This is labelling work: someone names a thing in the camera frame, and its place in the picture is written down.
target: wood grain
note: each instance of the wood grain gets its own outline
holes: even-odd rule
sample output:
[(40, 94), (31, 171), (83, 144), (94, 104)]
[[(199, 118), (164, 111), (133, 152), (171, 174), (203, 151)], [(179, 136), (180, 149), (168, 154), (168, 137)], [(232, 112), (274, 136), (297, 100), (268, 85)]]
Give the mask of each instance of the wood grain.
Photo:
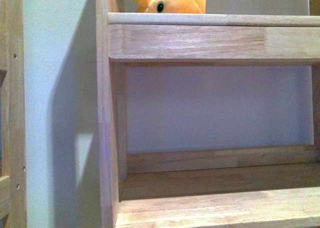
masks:
[(314, 145), (128, 154), (128, 173), (320, 162)]
[(0, 0), (0, 34), (6, 31), (6, 0)]
[(320, 65), (312, 66), (314, 144), (320, 147)]
[(119, 192), (121, 192), (127, 179), (126, 70), (124, 64), (110, 63), (110, 75), (118, 158), (118, 185)]
[(196, 26), (259, 26), (320, 27), (320, 17), (221, 14), (142, 14), (109, 13), (109, 24), (125, 25), (196, 25)]
[(8, 71), (7, 36), (0, 33), (0, 71)]
[(320, 186), (320, 164), (129, 174), (121, 200)]
[[(320, 0), (310, 0), (310, 14), (320, 15)], [(320, 146), (320, 65), (312, 66), (314, 143)]]
[(103, 228), (116, 224), (119, 210), (118, 155), (109, 63), (108, 12), (116, 0), (96, 0), (97, 108), (99, 136), (100, 206)]
[(1, 86), (3, 175), (10, 176), (5, 227), (27, 227), (23, 0), (5, 0), (7, 74)]
[(123, 201), (116, 227), (318, 226), (319, 193), (313, 187)]
[(10, 212), (10, 178), (0, 177), (0, 219)]
[(320, 0), (310, 0), (310, 15), (320, 15)]
[(115, 69), (116, 75), (116, 102), (117, 102), (117, 126), (118, 126), (118, 168), (119, 180), (127, 179), (127, 94), (126, 94), (126, 67), (118, 64)]
[(115, 61), (320, 62), (320, 28), (110, 25)]

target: light patch on wall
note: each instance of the light patch on wall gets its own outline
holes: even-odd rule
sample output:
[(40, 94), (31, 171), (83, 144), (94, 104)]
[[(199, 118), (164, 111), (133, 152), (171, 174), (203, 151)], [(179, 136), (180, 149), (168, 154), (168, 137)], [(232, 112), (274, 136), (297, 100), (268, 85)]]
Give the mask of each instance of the light patch on wall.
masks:
[(76, 186), (79, 187), (85, 172), (86, 163), (94, 134), (78, 134), (75, 139)]

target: wooden post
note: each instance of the wooden post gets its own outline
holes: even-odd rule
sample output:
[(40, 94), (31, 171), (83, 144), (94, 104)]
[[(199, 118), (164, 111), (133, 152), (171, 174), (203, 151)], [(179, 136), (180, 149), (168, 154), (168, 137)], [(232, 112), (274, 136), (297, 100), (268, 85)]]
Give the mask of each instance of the wooden post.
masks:
[(115, 227), (119, 212), (118, 154), (115, 130), (113, 65), (109, 61), (108, 12), (118, 12), (117, 0), (96, 0), (97, 95), (100, 205), (103, 228)]
[[(310, 15), (320, 16), (320, 0), (310, 0)], [(314, 144), (320, 145), (320, 65), (312, 66)]]
[(10, 176), (6, 228), (27, 227), (23, 0), (1, 0), (2, 175)]

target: stuffed fish toy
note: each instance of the stuffed fish toy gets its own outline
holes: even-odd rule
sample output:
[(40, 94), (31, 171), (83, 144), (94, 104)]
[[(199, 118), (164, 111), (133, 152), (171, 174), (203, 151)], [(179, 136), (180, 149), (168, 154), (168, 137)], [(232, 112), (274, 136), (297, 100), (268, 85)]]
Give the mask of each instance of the stuffed fish toy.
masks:
[(132, 0), (137, 13), (205, 14), (206, 0)]

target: white wall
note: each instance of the white wall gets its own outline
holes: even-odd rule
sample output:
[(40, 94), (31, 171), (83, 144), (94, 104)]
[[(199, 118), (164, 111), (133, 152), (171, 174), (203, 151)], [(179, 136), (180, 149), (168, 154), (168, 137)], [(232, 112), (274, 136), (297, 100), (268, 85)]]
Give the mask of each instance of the white wall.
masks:
[(23, 0), (27, 217), (101, 226), (95, 0)]
[[(95, 0), (23, 0), (23, 6), (28, 226), (98, 228), (101, 221)], [(293, 6), (306, 12), (306, 5), (291, 5)], [(309, 140), (310, 117), (303, 116), (302, 113), (307, 111), (310, 115), (310, 109), (303, 103), (298, 103), (298, 106), (295, 104), (298, 98), (310, 103), (310, 70), (260, 69), (261, 72), (257, 68), (252, 69), (254, 72), (249, 68), (130, 68), (129, 126), (137, 123), (136, 130), (140, 130), (139, 132), (146, 130), (150, 133), (156, 127), (159, 129), (155, 134), (161, 131), (160, 136), (154, 137), (151, 134), (149, 138), (139, 133), (130, 133), (130, 151), (143, 151), (152, 145), (154, 150), (165, 150), (168, 147), (185, 149), (190, 148), (187, 147), (189, 141), (192, 146), (197, 146), (198, 141), (202, 141), (200, 148), (211, 146), (211, 143), (207, 144), (211, 140), (210, 135), (223, 138), (216, 133), (217, 128), (222, 125), (223, 131), (228, 131), (228, 128), (237, 131), (234, 139), (246, 134), (241, 129), (252, 132), (254, 135), (247, 135), (243, 145), (256, 144), (259, 139), (266, 143), (272, 143), (271, 139), (282, 141), (281, 136), (288, 134), (284, 132), (289, 125), (292, 126), (289, 131), (298, 134), (295, 137), (299, 139), (290, 141)], [(249, 91), (249, 95), (244, 95), (244, 91)], [(212, 109), (210, 103), (216, 98), (219, 102)], [(279, 100), (282, 100), (280, 105), (273, 106)], [(189, 114), (190, 120), (184, 121), (184, 114), (178, 113), (178, 109), (191, 110), (185, 112)], [(265, 112), (272, 115), (271, 120)], [(216, 118), (215, 123), (210, 122), (212, 119), (205, 119), (204, 114)], [(229, 114), (230, 122), (222, 123)], [(285, 125), (277, 117), (285, 119)], [(233, 127), (235, 119), (241, 129)], [(247, 120), (250, 125), (260, 124), (263, 128), (255, 130), (253, 127), (246, 127)], [(188, 137), (190, 130), (195, 129), (193, 121), (197, 122), (194, 140)], [(214, 132), (200, 132), (198, 127), (202, 122), (211, 125), (209, 130)], [(183, 129), (176, 130), (175, 125)], [(263, 132), (266, 127), (270, 136)], [(162, 137), (166, 138), (166, 143), (162, 142)]]

